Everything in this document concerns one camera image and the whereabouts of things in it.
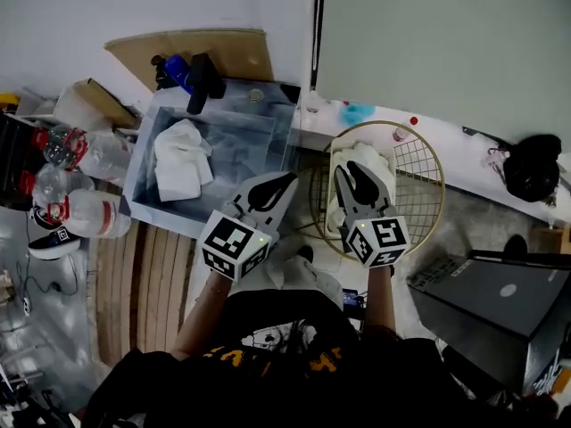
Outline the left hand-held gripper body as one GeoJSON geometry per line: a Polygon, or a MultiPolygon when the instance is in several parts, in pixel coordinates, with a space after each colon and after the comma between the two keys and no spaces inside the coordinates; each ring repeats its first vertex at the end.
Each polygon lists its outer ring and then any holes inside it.
{"type": "Polygon", "coordinates": [[[225,203],[212,212],[198,239],[205,265],[239,282],[269,256],[279,225],[278,206],[256,210],[248,203],[225,203]]]}

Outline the cream plastic laundry basket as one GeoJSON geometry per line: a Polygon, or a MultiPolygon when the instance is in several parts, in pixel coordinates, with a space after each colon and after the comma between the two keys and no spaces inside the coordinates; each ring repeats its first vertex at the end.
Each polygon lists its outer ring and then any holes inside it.
{"type": "Polygon", "coordinates": [[[339,206],[335,191],[334,172],[337,166],[347,169],[348,161],[356,161],[370,169],[388,189],[391,202],[395,200],[396,172],[395,158],[392,149],[381,152],[371,142],[338,142],[332,144],[330,158],[329,185],[327,188],[327,212],[325,232],[328,237],[340,238],[339,227],[343,224],[345,214],[339,206]]]}

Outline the person's left forearm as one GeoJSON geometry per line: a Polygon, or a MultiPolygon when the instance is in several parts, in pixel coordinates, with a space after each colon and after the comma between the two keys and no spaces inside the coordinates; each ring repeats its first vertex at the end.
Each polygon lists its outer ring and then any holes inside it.
{"type": "Polygon", "coordinates": [[[211,271],[170,351],[174,358],[185,360],[205,351],[219,322],[231,287],[232,282],[228,278],[211,271]]]}

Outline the person's right forearm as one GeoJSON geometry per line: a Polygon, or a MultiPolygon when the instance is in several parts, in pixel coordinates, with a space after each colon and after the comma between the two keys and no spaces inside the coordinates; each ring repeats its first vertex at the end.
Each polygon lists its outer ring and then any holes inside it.
{"type": "Polygon", "coordinates": [[[368,272],[364,328],[383,327],[396,332],[392,291],[392,268],[371,268],[368,272]]]}

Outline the small cardboard box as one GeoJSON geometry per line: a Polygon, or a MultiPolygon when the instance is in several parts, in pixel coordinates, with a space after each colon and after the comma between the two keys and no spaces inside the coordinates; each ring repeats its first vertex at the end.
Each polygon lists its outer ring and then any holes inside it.
{"type": "Polygon", "coordinates": [[[93,78],[75,82],[73,89],[82,100],[102,114],[113,126],[137,128],[137,116],[93,78]]]}

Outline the small red capped bottle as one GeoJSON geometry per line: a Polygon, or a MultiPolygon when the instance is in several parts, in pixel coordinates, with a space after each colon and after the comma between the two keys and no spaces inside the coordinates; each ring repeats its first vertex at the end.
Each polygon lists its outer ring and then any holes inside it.
{"type": "Polygon", "coordinates": [[[418,125],[418,117],[411,115],[407,117],[400,126],[393,131],[393,140],[397,143],[404,142],[410,135],[411,130],[418,125]]]}

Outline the person's legs in light trousers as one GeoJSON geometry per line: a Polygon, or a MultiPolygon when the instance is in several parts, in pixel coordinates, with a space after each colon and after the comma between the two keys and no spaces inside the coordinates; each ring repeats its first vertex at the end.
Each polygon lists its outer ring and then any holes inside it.
{"type": "Polygon", "coordinates": [[[270,258],[264,265],[269,280],[281,290],[317,291],[324,294],[338,308],[343,307],[343,287],[328,273],[313,265],[314,252],[304,244],[288,258],[270,258]]]}

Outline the blue fluffy sponge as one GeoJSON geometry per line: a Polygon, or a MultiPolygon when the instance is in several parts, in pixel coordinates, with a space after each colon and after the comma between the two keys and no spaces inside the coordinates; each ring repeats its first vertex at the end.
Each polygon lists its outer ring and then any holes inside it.
{"type": "Polygon", "coordinates": [[[353,126],[366,121],[375,111],[375,105],[343,102],[339,111],[339,120],[347,126],[353,126]]]}

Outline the wooden slat platform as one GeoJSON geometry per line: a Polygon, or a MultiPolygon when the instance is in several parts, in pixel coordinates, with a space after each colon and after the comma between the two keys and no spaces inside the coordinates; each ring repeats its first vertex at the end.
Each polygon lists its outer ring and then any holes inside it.
{"type": "Polygon", "coordinates": [[[196,240],[134,221],[121,238],[96,239],[88,255],[87,305],[95,360],[169,351],[183,323],[196,240]]]}

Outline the black computer tower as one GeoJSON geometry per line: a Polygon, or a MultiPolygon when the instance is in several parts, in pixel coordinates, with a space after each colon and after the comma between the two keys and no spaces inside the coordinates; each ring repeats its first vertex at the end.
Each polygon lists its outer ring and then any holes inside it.
{"type": "Polygon", "coordinates": [[[548,379],[571,329],[571,255],[445,256],[408,286],[426,329],[520,395],[548,379]]]}

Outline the small clear jar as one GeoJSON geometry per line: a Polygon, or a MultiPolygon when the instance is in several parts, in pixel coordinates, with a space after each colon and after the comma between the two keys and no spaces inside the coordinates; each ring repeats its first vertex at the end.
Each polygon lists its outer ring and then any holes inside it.
{"type": "Polygon", "coordinates": [[[510,157],[510,152],[503,148],[489,148],[482,159],[485,168],[503,170],[505,161],[510,157]]]}

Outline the large cardboard sheet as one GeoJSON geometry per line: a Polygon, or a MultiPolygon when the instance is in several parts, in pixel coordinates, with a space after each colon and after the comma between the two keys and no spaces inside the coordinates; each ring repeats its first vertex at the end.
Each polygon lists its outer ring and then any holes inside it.
{"type": "Polygon", "coordinates": [[[174,29],[113,39],[104,44],[93,73],[122,102],[143,108],[157,90],[153,57],[179,54],[191,62],[203,53],[225,78],[274,79],[261,29],[174,29]]]}

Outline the blue bottle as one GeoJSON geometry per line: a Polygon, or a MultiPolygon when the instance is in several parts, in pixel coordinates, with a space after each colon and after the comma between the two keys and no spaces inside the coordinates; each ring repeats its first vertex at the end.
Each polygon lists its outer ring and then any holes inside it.
{"type": "Polygon", "coordinates": [[[187,83],[191,72],[186,60],[179,54],[173,54],[165,61],[165,70],[168,75],[187,93],[192,94],[194,87],[187,83]]]}

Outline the black bag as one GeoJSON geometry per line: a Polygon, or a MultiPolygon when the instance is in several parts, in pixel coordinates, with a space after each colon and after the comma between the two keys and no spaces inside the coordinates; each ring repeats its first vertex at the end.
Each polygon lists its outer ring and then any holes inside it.
{"type": "Polygon", "coordinates": [[[529,136],[511,145],[503,163],[508,192],[525,202],[543,202],[559,183],[561,140],[554,135],[529,136]]]}

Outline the black cabinet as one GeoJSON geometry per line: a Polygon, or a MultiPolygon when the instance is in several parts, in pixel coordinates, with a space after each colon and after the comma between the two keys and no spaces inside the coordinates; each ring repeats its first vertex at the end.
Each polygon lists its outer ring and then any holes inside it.
{"type": "Polygon", "coordinates": [[[9,210],[32,208],[31,181],[46,165],[37,147],[40,128],[0,112],[0,206],[9,210]]]}

